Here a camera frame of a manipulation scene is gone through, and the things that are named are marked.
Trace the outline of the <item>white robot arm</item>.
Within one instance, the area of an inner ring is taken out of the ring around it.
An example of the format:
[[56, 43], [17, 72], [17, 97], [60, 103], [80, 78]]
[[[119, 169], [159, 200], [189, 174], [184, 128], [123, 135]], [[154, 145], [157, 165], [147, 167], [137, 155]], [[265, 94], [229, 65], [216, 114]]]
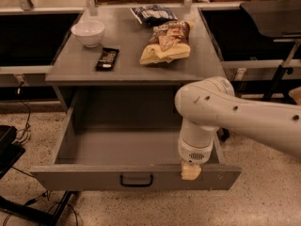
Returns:
[[300, 105], [237, 98], [230, 81], [220, 76], [181, 87], [174, 103], [182, 116], [178, 152], [184, 180], [198, 178], [220, 128], [301, 158]]

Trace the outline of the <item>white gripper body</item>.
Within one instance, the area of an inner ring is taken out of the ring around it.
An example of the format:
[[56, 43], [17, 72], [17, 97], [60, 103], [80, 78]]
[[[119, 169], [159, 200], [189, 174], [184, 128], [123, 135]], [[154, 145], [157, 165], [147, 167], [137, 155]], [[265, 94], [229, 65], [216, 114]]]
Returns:
[[178, 152], [184, 162], [201, 165], [212, 153], [217, 127], [199, 125], [188, 119], [182, 120], [178, 140]]

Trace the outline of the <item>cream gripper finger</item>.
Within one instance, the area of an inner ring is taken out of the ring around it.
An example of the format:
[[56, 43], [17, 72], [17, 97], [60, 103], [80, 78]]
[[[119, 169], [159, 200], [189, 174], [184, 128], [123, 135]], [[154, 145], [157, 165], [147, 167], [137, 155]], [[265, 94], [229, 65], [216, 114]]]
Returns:
[[199, 177], [200, 173], [201, 173], [200, 165], [182, 161], [181, 177], [183, 180], [194, 181]]

